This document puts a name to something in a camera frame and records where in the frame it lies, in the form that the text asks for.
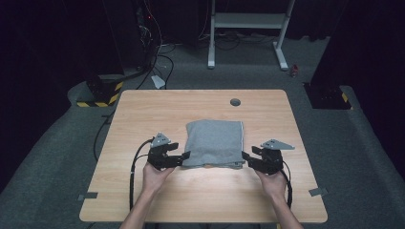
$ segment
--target grommet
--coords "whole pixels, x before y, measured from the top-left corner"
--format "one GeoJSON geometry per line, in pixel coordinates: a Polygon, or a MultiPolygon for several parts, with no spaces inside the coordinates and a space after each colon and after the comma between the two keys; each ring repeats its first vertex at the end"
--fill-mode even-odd
{"type": "Polygon", "coordinates": [[[238,107],[239,105],[241,105],[241,100],[239,100],[238,98],[232,98],[230,100],[230,105],[238,107]]]}

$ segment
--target shelf leg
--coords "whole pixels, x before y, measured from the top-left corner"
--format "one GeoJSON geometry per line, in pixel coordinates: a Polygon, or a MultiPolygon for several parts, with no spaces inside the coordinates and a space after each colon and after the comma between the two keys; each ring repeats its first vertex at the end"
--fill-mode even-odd
{"type": "Polygon", "coordinates": [[[273,42],[274,50],[276,51],[277,58],[280,63],[280,68],[283,71],[288,70],[288,64],[286,59],[284,58],[283,51],[281,50],[281,46],[284,41],[284,37],[286,36],[286,30],[288,27],[289,18],[291,17],[292,8],[294,7],[295,0],[290,0],[286,12],[286,16],[284,18],[283,27],[280,30],[280,36],[277,42],[273,42]]]}
{"type": "Polygon", "coordinates": [[[211,29],[209,33],[208,69],[215,68],[215,0],[212,0],[211,29]]]}

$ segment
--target hand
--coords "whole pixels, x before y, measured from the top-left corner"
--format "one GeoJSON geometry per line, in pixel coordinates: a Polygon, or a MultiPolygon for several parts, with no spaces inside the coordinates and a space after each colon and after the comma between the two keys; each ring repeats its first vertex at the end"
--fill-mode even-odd
{"type": "Polygon", "coordinates": [[[275,200],[286,199],[285,192],[287,182],[281,172],[277,172],[276,174],[270,176],[256,170],[255,172],[257,176],[259,176],[259,179],[262,181],[263,190],[270,198],[271,202],[274,202],[275,200]]]}
{"type": "Polygon", "coordinates": [[[143,167],[142,193],[156,194],[174,170],[175,168],[168,168],[160,171],[149,162],[146,162],[145,167],[143,167]]]}

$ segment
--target dark curtain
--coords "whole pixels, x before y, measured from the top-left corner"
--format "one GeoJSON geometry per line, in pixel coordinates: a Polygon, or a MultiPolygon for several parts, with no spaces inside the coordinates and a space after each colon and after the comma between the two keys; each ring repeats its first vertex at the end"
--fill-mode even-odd
{"type": "Polygon", "coordinates": [[[286,37],[309,36],[314,41],[331,36],[348,0],[296,0],[286,37]]]}
{"type": "Polygon", "coordinates": [[[0,191],[35,142],[71,106],[84,80],[65,28],[61,1],[0,3],[0,191]]]}
{"type": "Polygon", "coordinates": [[[352,86],[361,109],[405,177],[405,2],[350,0],[310,82],[352,86]]]}

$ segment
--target metal frame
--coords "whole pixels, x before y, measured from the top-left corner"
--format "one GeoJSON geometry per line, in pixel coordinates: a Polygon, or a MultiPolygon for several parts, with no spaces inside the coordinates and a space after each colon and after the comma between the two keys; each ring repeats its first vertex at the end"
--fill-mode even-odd
{"type": "Polygon", "coordinates": [[[295,0],[290,0],[286,13],[282,14],[262,14],[262,13],[216,13],[215,0],[212,0],[211,11],[211,31],[208,49],[208,69],[215,68],[215,28],[260,28],[260,29],[280,29],[278,41],[273,42],[280,68],[288,70],[288,64],[284,58],[281,46],[283,44],[289,18],[294,7],[295,0]]]}

